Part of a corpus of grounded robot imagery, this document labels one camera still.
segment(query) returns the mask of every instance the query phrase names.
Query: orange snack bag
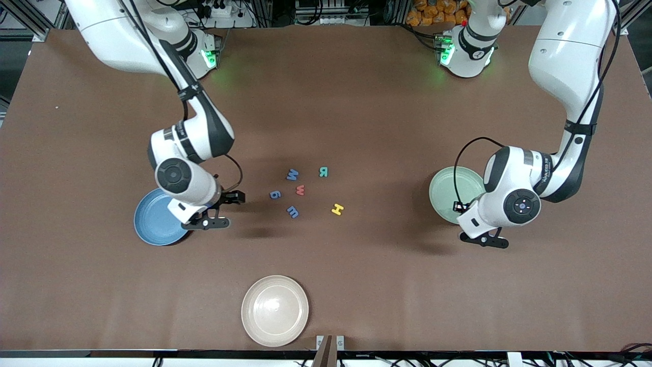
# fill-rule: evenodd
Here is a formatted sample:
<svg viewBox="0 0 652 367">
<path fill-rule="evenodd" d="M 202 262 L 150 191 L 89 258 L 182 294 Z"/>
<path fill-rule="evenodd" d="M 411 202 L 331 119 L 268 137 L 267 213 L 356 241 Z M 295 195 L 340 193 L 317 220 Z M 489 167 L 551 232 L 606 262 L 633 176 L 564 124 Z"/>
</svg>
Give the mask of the orange snack bag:
<svg viewBox="0 0 652 367">
<path fill-rule="evenodd" d="M 421 25 L 430 25 L 432 24 L 432 18 L 422 16 L 421 17 Z"/>
<path fill-rule="evenodd" d="M 408 12 L 407 17 L 406 17 L 406 23 L 416 27 L 421 23 L 421 12 L 418 12 L 416 10 L 411 10 Z"/>
<path fill-rule="evenodd" d="M 428 6 L 428 1 L 427 0 L 414 0 L 413 4 L 414 4 L 414 7 L 418 11 L 422 11 L 423 9 L 425 9 Z"/>
<path fill-rule="evenodd" d="M 423 16 L 427 16 L 428 18 L 434 18 L 435 15 L 437 15 L 437 7 L 434 5 L 428 5 L 424 10 L 423 10 Z"/>
<path fill-rule="evenodd" d="M 455 0 L 442 0 L 444 3 L 444 13 L 453 14 L 457 10 L 457 2 Z"/>
<path fill-rule="evenodd" d="M 464 10 L 457 10 L 455 12 L 455 24 L 462 24 L 465 20 L 467 20 L 466 12 Z"/>
<path fill-rule="evenodd" d="M 444 21 L 444 12 L 438 12 L 434 18 L 432 18 L 433 23 L 441 23 Z"/>
</svg>

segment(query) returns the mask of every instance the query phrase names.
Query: beige plate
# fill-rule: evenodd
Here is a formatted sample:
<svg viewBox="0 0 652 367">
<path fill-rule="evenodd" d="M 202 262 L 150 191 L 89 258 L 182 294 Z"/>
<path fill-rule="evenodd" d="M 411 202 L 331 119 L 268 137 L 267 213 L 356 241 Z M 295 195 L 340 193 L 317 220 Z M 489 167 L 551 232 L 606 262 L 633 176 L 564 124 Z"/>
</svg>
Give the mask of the beige plate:
<svg viewBox="0 0 652 367">
<path fill-rule="evenodd" d="M 241 310 L 246 333 L 265 347 L 280 347 L 299 337 L 308 322 L 308 297 L 286 276 L 268 276 L 247 291 Z"/>
</svg>

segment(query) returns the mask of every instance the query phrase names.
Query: green led light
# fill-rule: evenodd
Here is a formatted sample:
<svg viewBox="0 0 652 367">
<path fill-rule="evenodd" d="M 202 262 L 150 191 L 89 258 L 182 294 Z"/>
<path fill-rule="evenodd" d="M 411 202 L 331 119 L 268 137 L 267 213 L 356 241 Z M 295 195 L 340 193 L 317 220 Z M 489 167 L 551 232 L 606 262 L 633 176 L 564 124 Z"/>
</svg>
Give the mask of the green led light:
<svg viewBox="0 0 652 367">
<path fill-rule="evenodd" d="M 206 62 L 206 66 L 209 68 L 213 68 L 216 65 L 215 62 L 215 52 L 214 51 L 201 51 L 201 56 L 204 58 L 204 61 Z"/>
<path fill-rule="evenodd" d="M 448 50 L 441 53 L 440 63 L 448 65 L 451 62 L 451 57 L 453 52 L 455 52 L 455 45 L 452 44 L 449 46 Z"/>
</svg>

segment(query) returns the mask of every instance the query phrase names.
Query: cable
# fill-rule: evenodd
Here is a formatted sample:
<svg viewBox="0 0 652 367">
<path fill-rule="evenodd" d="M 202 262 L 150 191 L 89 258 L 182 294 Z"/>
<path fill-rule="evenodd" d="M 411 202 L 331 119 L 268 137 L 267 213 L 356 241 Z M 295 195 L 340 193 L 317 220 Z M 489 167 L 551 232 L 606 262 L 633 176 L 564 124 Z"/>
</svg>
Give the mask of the cable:
<svg viewBox="0 0 652 367">
<path fill-rule="evenodd" d="M 174 80 L 174 77 L 172 76 L 172 73 L 170 72 L 170 69 L 165 64 L 165 62 L 163 62 L 163 59 L 161 58 L 161 55 L 158 53 L 158 51 L 154 47 L 154 43 L 152 42 L 151 38 L 149 37 L 149 34 L 147 32 L 147 28 L 145 27 L 145 22 L 143 22 L 143 18 L 141 18 L 140 13 L 138 12 L 138 9 L 136 8 L 136 4 L 134 4 L 134 0 L 129 0 L 129 3 L 131 4 L 132 9 L 134 10 L 134 14 L 136 15 L 136 17 L 140 21 L 140 24 L 139 24 L 139 22 L 136 21 L 136 19 L 134 19 L 134 15 L 131 14 L 131 11 L 129 11 L 129 9 L 127 9 L 127 7 L 125 5 L 125 2 L 123 0 L 118 0 L 118 3 L 125 10 L 125 12 L 126 12 L 127 16 L 129 17 L 129 19 L 134 23 L 134 26 L 136 27 L 136 29 L 138 30 L 140 35 L 145 39 L 145 42 L 147 43 L 147 45 L 152 49 L 152 53 L 154 53 L 154 56 L 158 60 L 158 63 L 161 65 L 161 68 L 163 68 L 163 71 L 166 73 L 166 75 L 168 76 L 168 78 L 170 79 L 172 84 L 174 84 L 175 88 L 177 88 L 177 92 L 179 92 L 181 90 L 181 88 L 177 84 L 176 80 Z M 188 105 L 187 105 L 187 103 L 185 101 L 181 101 L 181 103 L 183 105 L 183 120 L 185 121 L 185 120 L 188 119 Z"/>
<path fill-rule="evenodd" d="M 471 358 L 471 360 L 473 360 L 475 362 L 478 362 L 479 364 L 482 364 L 484 367 L 491 367 L 491 366 L 489 366 L 489 364 L 487 362 L 483 362 L 483 361 L 481 361 L 479 359 Z"/>
<path fill-rule="evenodd" d="M 586 362 L 584 359 L 577 358 L 574 355 L 570 354 L 569 352 L 564 352 L 564 353 L 568 354 L 568 356 L 570 356 L 573 359 L 579 360 L 580 363 L 586 365 L 586 367 L 593 367 L 592 365 L 590 365 L 590 363 Z"/>
<path fill-rule="evenodd" d="M 161 367 L 161 366 L 163 366 L 163 357 L 154 358 L 154 363 L 152 363 L 152 367 Z"/>
<path fill-rule="evenodd" d="M 403 24 L 403 23 L 391 23 L 391 24 L 388 24 L 388 25 L 397 25 L 397 26 L 399 26 L 399 27 L 405 29 L 406 31 L 412 33 L 412 34 L 415 35 L 415 36 L 420 36 L 420 37 L 423 37 L 423 38 L 426 38 L 426 39 L 435 39 L 435 36 L 433 36 L 433 35 L 428 35 L 428 34 L 426 34 L 426 33 L 417 32 L 416 30 L 414 30 L 414 28 L 412 28 L 411 25 L 408 25 L 408 24 Z"/>
<path fill-rule="evenodd" d="M 600 51 L 600 58 L 598 59 L 598 70 L 602 70 L 602 59 L 604 58 L 604 50 L 606 49 L 606 46 L 602 47 L 602 51 Z"/>
<path fill-rule="evenodd" d="M 612 61 L 614 60 L 615 52 L 618 49 L 618 41 L 620 40 L 620 31 L 621 31 L 621 18 L 620 18 L 620 8 L 618 7 L 618 3 L 616 0 L 611 0 L 611 2 L 614 4 L 615 7 L 615 21 L 616 21 L 616 33 L 615 33 L 615 40 L 614 40 L 614 47 L 612 48 L 612 53 L 609 56 L 609 60 L 607 61 L 607 64 L 604 66 L 604 71 L 602 72 L 602 75 L 600 76 L 600 79 L 598 80 L 598 85 L 595 86 L 595 90 L 593 91 L 593 94 L 591 94 L 591 98 L 589 98 L 588 102 L 586 102 L 586 105 L 584 106 L 584 109 L 582 110 L 582 113 L 580 114 L 580 118 L 577 119 L 576 123 L 580 123 L 582 121 L 582 118 L 584 117 L 584 114 L 586 111 L 589 109 L 589 106 L 593 102 L 593 99 L 595 98 L 595 95 L 598 93 L 600 90 L 600 87 L 602 86 L 602 82 L 604 81 L 604 77 L 607 75 L 607 72 L 609 72 L 609 68 L 611 67 Z M 564 156 L 566 156 L 566 153 L 568 152 L 571 143 L 573 141 L 573 137 L 575 136 L 574 133 L 570 134 L 570 137 L 568 141 L 566 142 L 566 146 L 564 147 L 564 150 L 561 152 L 561 155 L 559 156 L 559 160 L 557 161 L 557 164 L 552 167 L 552 173 L 555 172 L 557 167 L 561 164 L 562 160 L 564 159 Z"/>
<path fill-rule="evenodd" d="M 631 351 L 633 351 L 635 349 L 638 349 L 638 348 L 641 348 L 641 347 L 652 347 L 652 343 L 637 343 L 637 344 L 634 344 L 634 345 L 632 345 L 631 347 L 629 347 L 627 349 L 623 349 L 622 351 L 620 351 L 620 353 L 631 352 Z"/>
<path fill-rule="evenodd" d="M 161 4 L 161 5 L 165 5 L 166 7 L 174 7 L 175 5 L 179 4 L 179 3 L 181 2 L 181 0 L 176 0 L 176 1 L 175 1 L 174 3 L 172 3 L 172 4 L 165 4 L 165 3 L 162 2 L 161 0 L 156 0 L 156 2 L 159 3 L 159 4 Z"/>
<path fill-rule="evenodd" d="M 242 181 L 243 181 L 243 168 L 240 167 L 240 164 L 239 164 L 235 159 L 233 159 L 230 155 L 225 154 L 224 157 L 227 157 L 228 159 L 231 159 L 231 161 L 232 161 L 233 163 L 235 163 L 235 166 L 238 167 L 238 171 L 240 171 L 240 179 L 238 180 L 238 182 L 236 182 L 235 184 L 233 184 L 233 185 L 232 185 L 231 187 L 229 187 L 228 189 L 224 190 L 225 192 L 229 192 L 229 191 L 235 189 L 236 187 L 240 186 L 240 183 L 242 183 Z"/>
<path fill-rule="evenodd" d="M 517 1 L 518 1 L 518 0 L 512 0 L 512 1 L 510 1 L 509 3 L 507 3 L 507 4 L 501 4 L 501 3 L 500 3 L 500 0 L 496 0 L 496 3 L 498 3 L 498 6 L 499 6 L 499 7 L 504 8 L 504 7 L 510 7 L 510 6 L 512 6 L 512 5 L 515 4 Z"/>
<path fill-rule="evenodd" d="M 315 14 L 311 17 L 311 19 L 307 23 L 301 23 L 300 21 L 297 20 L 297 24 L 301 24 L 301 25 L 315 24 L 321 18 L 321 14 L 322 14 L 323 10 L 324 10 L 323 0 L 319 0 L 319 4 L 315 5 Z"/>
<path fill-rule="evenodd" d="M 460 153 L 457 155 L 457 158 L 455 158 L 455 165 L 452 167 L 452 184 L 453 184 L 453 186 L 455 186 L 455 195 L 457 196 L 457 201 L 458 202 L 462 202 L 462 199 L 460 199 L 460 193 L 457 191 L 457 162 L 460 161 L 460 157 L 462 156 L 462 153 L 464 153 L 464 150 L 466 150 L 466 148 L 468 148 L 469 145 L 473 144 L 474 142 L 476 142 L 478 140 L 488 140 L 488 141 L 494 143 L 495 145 L 499 146 L 500 148 L 505 147 L 504 145 L 500 144 L 499 142 L 495 141 L 492 138 L 488 138 L 486 136 L 480 136 L 480 137 L 475 138 L 475 139 L 471 140 L 470 142 L 466 143 L 466 145 L 462 148 L 462 150 L 460 150 Z"/>
<path fill-rule="evenodd" d="M 426 48 L 428 48 L 428 49 L 430 49 L 430 50 L 433 50 L 433 51 L 444 51 L 444 50 L 445 50 L 445 49 L 442 48 L 442 47 L 434 47 L 434 46 L 430 46 L 430 45 L 427 44 L 424 40 L 421 39 L 421 37 L 426 38 L 426 39 L 435 39 L 435 36 L 434 36 L 434 35 L 427 35 L 426 33 L 417 32 L 417 31 L 415 31 L 414 28 L 412 28 L 410 25 L 403 24 L 403 23 L 392 23 L 392 24 L 390 24 L 390 25 L 397 25 L 397 26 L 399 26 L 399 27 L 405 29 L 406 31 L 412 33 L 412 34 L 414 35 L 414 37 L 416 37 L 417 40 L 418 40 L 422 45 L 426 46 Z"/>
<path fill-rule="evenodd" d="M 245 9 L 245 7 L 238 7 L 238 6 L 235 4 L 235 1 L 232 1 L 231 3 L 233 4 L 233 6 L 235 6 L 236 8 L 238 8 L 238 10 L 244 10 L 244 9 Z"/>
<path fill-rule="evenodd" d="M 416 361 L 423 367 L 437 367 L 437 365 L 428 359 L 416 359 Z"/>
<path fill-rule="evenodd" d="M 406 361 L 406 362 L 409 363 L 410 366 L 412 366 L 412 367 L 417 367 L 414 363 L 410 362 L 410 361 L 407 360 L 407 359 L 397 359 L 396 362 L 392 363 L 391 366 L 389 366 L 389 367 L 398 367 L 398 363 L 399 363 L 399 362 L 403 362 L 403 361 Z"/>
<path fill-rule="evenodd" d="M 258 22 L 258 28 L 260 28 L 260 23 L 265 24 L 265 25 L 267 24 L 267 19 L 266 19 L 266 18 L 260 18 L 260 17 L 259 17 L 259 16 L 258 16 L 258 15 L 257 15 L 257 14 L 252 10 L 252 9 L 251 9 L 251 7 L 249 6 L 249 3 L 247 3 L 247 2 L 245 1 L 245 2 L 244 2 L 244 5 L 246 6 L 247 11 L 249 11 L 249 14 L 251 15 L 251 18 L 252 18 L 252 19 L 255 18 L 256 21 Z"/>
<path fill-rule="evenodd" d="M 571 361 L 571 359 L 569 358 L 567 353 L 562 353 L 562 355 L 564 356 L 564 359 L 566 360 L 566 366 L 567 367 L 575 367 L 575 365 L 573 364 L 573 362 Z"/>
<path fill-rule="evenodd" d="M 199 12 L 197 11 L 197 9 L 192 8 L 192 11 L 195 12 L 195 15 L 197 16 L 197 19 L 200 20 L 200 26 L 199 26 L 198 28 L 201 29 L 202 31 L 203 31 L 203 30 L 206 30 L 206 29 L 207 29 L 207 28 L 206 28 L 206 25 L 204 24 L 204 22 L 203 22 L 203 18 L 200 16 L 200 14 L 199 14 Z"/>
</svg>

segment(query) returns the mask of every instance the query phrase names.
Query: brown table surface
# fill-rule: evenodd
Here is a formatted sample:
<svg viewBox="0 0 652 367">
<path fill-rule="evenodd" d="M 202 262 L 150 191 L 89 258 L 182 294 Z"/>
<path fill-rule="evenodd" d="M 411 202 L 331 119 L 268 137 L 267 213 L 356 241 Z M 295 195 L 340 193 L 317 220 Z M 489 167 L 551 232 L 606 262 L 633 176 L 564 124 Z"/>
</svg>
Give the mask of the brown table surface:
<svg viewBox="0 0 652 367">
<path fill-rule="evenodd" d="M 235 129 L 248 202 L 224 208 L 228 230 L 153 247 L 133 215 L 156 187 L 149 136 L 181 117 L 175 91 L 163 76 L 101 64 L 75 31 L 52 31 L 0 130 L 0 346 L 264 349 L 240 307 L 271 274 L 310 300 L 285 349 L 318 334 L 345 335 L 348 349 L 649 341 L 652 103 L 626 39 L 575 197 L 503 231 L 506 250 L 459 242 L 430 207 L 430 178 L 476 136 L 557 150 L 565 112 L 527 71 L 537 32 L 506 28 L 491 65 L 464 80 L 397 27 L 232 31 L 203 85 Z M 478 143 L 461 164 L 482 172 L 494 151 Z M 237 178 L 225 158 L 204 167 L 224 185 Z M 285 180 L 290 168 L 299 181 Z"/>
</svg>

